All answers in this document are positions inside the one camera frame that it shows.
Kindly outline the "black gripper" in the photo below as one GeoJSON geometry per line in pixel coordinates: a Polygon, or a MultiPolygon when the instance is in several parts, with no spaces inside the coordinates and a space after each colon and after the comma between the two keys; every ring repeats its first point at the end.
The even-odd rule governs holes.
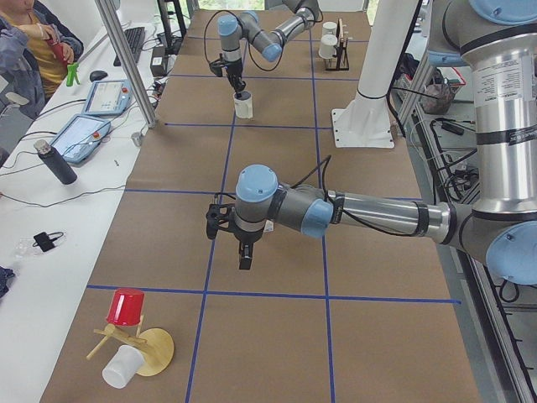
{"type": "Polygon", "coordinates": [[[234,236],[239,241],[239,268],[250,270],[253,261],[253,244],[263,236],[263,230],[249,232],[239,228],[234,236]]]}
{"type": "Polygon", "coordinates": [[[226,61],[227,79],[232,81],[235,98],[242,97],[246,82],[242,79],[243,64],[241,60],[226,61]]]}

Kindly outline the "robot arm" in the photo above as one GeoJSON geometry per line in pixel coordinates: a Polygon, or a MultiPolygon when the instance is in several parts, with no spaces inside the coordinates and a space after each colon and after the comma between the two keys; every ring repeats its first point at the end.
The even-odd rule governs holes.
{"type": "Polygon", "coordinates": [[[321,9],[317,1],[285,1],[284,5],[293,16],[271,31],[261,27],[258,15],[253,11],[244,11],[238,15],[226,13],[217,19],[222,52],[209,66],[215,76],[227,76],[238,100],[246,98],[240,45],[243,39],[266,61],[273,62],[280,58],[289,41],[321,21],[321,9]]]}
{"type": "Polygon", "coordinates": [[[393,201],[292,188],[267,166],[240,174],[232,210],[247,270],[267,221],[319,238],[332,224],[428,237],[471,255],[496,276],[536,281],[536,4],[437,1],[429,51],[451,50],[472,70],[479,197],[471,205],[393,201]]]}

